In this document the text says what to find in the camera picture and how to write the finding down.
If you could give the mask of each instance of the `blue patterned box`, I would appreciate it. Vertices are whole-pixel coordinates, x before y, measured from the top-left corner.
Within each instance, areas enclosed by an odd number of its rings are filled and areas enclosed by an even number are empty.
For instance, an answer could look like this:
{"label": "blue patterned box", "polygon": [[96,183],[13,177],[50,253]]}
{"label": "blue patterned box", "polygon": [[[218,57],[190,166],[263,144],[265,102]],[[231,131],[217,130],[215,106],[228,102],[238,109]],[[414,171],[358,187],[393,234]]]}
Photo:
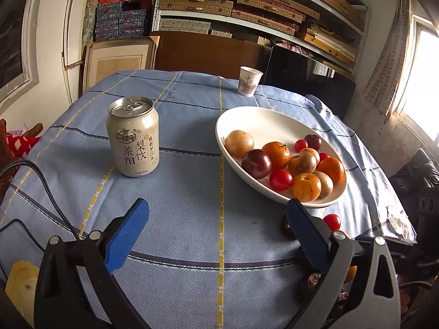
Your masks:
{"label": "blue patterned box", "polygon": [[124,30],[119,30],[119,37],[124,38],[131,35],[143,35],[144,28],[127,28]]}
{"label": "blue patterned box", "polygon": [[96,34],[96,42],[101,41],[107,41],[109,39],[117,39],[119,38],[119,30],[103,33],[103,34]]}
{"label": "blue patterned box", "polygon": [[121,17],[119,18],[119,29],[132,28],[133,26],[143,26],[145,16]]}
{"label": "blue patterned box", "polygon": [[122,2],[106,3],[97,7],[97,21],[119,18],[122,13]]}
{"label": "blue patterned box", "polygon": [[112,32],[112,31],[115,31],[118,29],[119,29],[119,26],[116,24],[116,25],[112,25],[112,26],[108,26],[108,27],[96,28],[95,33],[96,33],[96,35],[102,35],[104,33]]}
{"label": "blue patterned box", "polygon": [[106,19],[104,21],[96,22],[96,29],[106,28],[111,26],[116,26],[117,28],[119,28],[119,18]]}
{"label": "blue patterned box", "polygon": [[140,9],[140,10],[130,10],[130,11],[122,11],[120,17],[121,18],[128,18],[128,17],[135,17],[135,16],[146,16],[146,9]]}

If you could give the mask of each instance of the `yellow stripe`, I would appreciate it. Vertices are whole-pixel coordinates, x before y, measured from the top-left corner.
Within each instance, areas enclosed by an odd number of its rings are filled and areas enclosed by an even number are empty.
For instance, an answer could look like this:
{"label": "yellow stripe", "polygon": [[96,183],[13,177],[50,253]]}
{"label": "yellow stripe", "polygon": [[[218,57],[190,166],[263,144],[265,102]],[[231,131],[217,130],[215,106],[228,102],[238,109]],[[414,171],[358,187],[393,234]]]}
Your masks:
{"label": "yellow stripe", "polygon": [[267,98],[267,97],[265,96],[265,94],[264,94],[264,89],[262,89],[262,85],[261,85],[261,93],[262,93],[263,97],[265,98],[265,100],[267,101],[268,106],[270,107],[270,109],[271,109],[271,110],[274,110],[274,109],[273,109],[273,106],[271,106],[271,104],[270,104],[270,100],[268,100],[268,98]]}
{"label": "yellow stripe", "polygon": [[102,178],[102,181],[100,182],[99,187],[96,189],[96,192],[95,192],[95,194],[93,195],[93,198],[91,199],[90,205],[88,206],[88,209],[87,209],[87,211],[85,212],[84,219],[83,219],[82,224],[81,224],[81,227],[80,227],[80,236],[82,236],[83,233],[84,233],[85,225],[87,224],[88,217],[90,216],[90,213],[91,213],[91,211],[92,211],[92,209],[93,209],[93,206],[94,206],[94,204],[96,203],[97,197],[99,196],[100,191],[103,189],[105,183],[107,183],[108,178],[110,178],[111,172],[113,171],[115,165],[116,165],[116,164],[113,163],[113,164],[110,166],[110,169],[108,169],[108,172],[106,173],[106,175],[104,176],[104,178]]}
{"label": "yellow stripe", "polygon": [[[134,74],[135,74],[135,72],[131,73],[130,75],[128,75],[128,76],[126,76],[125,78],[123,78],[122,80],[118,81],[118,82],[117,82],[116,84],[114,84],[111,88],[105,90],[104,92],[100,92],[100,93],[97,94],[94,98],[92,98],[91,100],[89,100],[89,101],[88,101],[83,107],[81,107],[81,108],[80,108],[80,109],[79,109],[79,110],[78,110],[78,111],[72,116],[72,118],[71,118],[71,119],[65,124],[65,126],[64,126],[61,130],[59,130],[58,134],[56,134],[56,136],[53,137],[53,138],[49,141],[49,143],[47,144],[47,146],[37,154],[37,156],[35,157],[35,160],[34,160],[33,162],[34,162],[35,164],[37,163],[37,161],[38,161],[40,155],[50,147],[50,145],[52,144],[52,142],[55,141],[55,140],[58,138],[58,136],[60,136],[60,134],[65,130],[65,128],[66,128],[67,126],[70,125],[70,123],[75,119],[76,116],[79,115],[79,113],[80,113],[82,110],[84,110],[89,104],[91,104],[93,101],[95,101],[99,96],[101,96],[102,94],[104,94],[104,93],[106,93],[106,92],[109,92],[110,90],[112,90],[113,88],[115,88],[115,87],[118,86],[120,83],[122,83],[123,81],[127,80],[129,77],[133,76]],[[30,174],[31,172],[32,172],[32,169],[29,169],[28,172],[27,172],[27,173],[23,176],[23,178],[21,179],[20,183],[18,184],[17,189],[14,189],[14,193],[12,193],[12,195],[10,196],[9,202],[7,203],[7,206],[6,206],[6,209],[5,209],[5,211],[4,211],[3,217],[2,217],[2,219],[1,219],[1,221],[0,221],[0,227],[3,225],[3,222],[4,222],[4,220],[5,220],[6,214],[7,214],[8,210],[9,210],[10,204],[12,203],[12,200],[14,199],[14,197],[15,197],[15,195],[17,194],[18,190],[21,188],[21,186],[23,185],[24,181],[28,178],[28,176],[29,176],[29,174]]]}
{"label": "yellow stripe", "polygon": [[154,101],[154,104],[159,101],[159,99],[162,97],[162,95],[165,93],[166,90],[168,90],[168,88],[171,86],[171,84],[174,82],[175,78],[177,78],[177,74],[178,72],[175,73],[174,78],[172,78],[172,80],[169,82],[168,85],[166,85],[166,87],[162,90],[162,92],[159,94],[159,96],[157,96],[157,99]]}
{"label": "yellow stripe", "polygon": [[[223,113],[223,100],[221,96],[221,78],[219,78],[219,113]],[[224,157],[219,159],[219,273],[218,273],[218,311],[216,327],[224,327]]]}

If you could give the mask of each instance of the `cherry tomato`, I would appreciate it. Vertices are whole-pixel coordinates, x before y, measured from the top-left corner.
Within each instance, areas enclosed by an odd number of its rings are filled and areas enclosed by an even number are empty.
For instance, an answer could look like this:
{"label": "cherry tomato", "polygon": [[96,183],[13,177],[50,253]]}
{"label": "cherry tomato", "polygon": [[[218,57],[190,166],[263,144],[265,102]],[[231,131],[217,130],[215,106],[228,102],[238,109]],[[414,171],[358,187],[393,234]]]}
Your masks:
{"label": "cherry tomato", "polygon": [[293,176],[285,169],[276,169],[270,174],[268,183],[270,188],[276,192],[287,190],[293,182]]}
{"label": "cherry tomato", "polygon": [[300,151],[302,151],[304,148],[308,148],[308,142],[306,142],[305,140],[298,140],[296,141],[296,143],[294,144],[294,150],[299,153]]}
{"label": "cherry tomato", "polygon": [[323,218],[323,221],[331,231],[337,231],[342,226],[342,222],[337,214],[328,214]]}
{"label": "cherry tomato", "polygon": [[322,160],[324,160],[325,158],[329,158],[330,156],[328,155],[328,154],[326,154],[325,152],[322,152],[321,154],[319,154],[319,156],[320,156],[320,162],[322,161]]}

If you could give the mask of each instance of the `table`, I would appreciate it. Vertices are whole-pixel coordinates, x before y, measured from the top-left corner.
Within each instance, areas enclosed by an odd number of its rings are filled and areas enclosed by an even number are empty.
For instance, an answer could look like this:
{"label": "table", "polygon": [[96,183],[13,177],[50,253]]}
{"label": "table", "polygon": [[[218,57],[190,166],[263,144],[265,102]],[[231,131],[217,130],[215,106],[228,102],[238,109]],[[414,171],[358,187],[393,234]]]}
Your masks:
{"label": "table", "polygon": [[[347,170],[347,190],[338,203],[311,214],[338,214],[351,237],[395,236],[389,216],[408,222],[363,143],[318,99],[267,86],[247,98],[237,87],[236,80],[200,73],[122,71],[75,102],[29,154],[82,236],[103,230],[138,197],[149,202],[149,222],[115,277],[154,329],[284,328],[299,308],[295,287],[303,272],[298,242],[280,232],[285,206],[256,192],[224,161],[215,123],[225,110],[272,108],[334,147]],[[160,164],[140,178],[114,167],[105,129],[108,106],[134,95],[157,100],[160,118]],[[44,247],[55,234],[73,239],[27,168],[15,176],[0,210],[0,226],[20,218]],[[408,237],[414,236],[410,227]],[[1,233],[0,243],[6,271],[20,259],[40,265],[43,254],[20,227]],[[95,313],[105,319],[85,271],[80,274]]]}

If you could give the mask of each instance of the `red cloth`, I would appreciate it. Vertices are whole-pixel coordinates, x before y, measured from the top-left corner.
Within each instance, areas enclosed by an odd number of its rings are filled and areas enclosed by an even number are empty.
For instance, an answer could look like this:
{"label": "red cloth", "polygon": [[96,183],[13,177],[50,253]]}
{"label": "red cloth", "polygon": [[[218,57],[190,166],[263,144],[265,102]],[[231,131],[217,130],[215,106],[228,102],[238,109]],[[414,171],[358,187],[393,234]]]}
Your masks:
{"label": "red cloth", "polygon": [[16,160],[18,158],[27,158],[31,148],[36,145],[40,138],[41,137],[25,137],[8,134],[6,142]]}

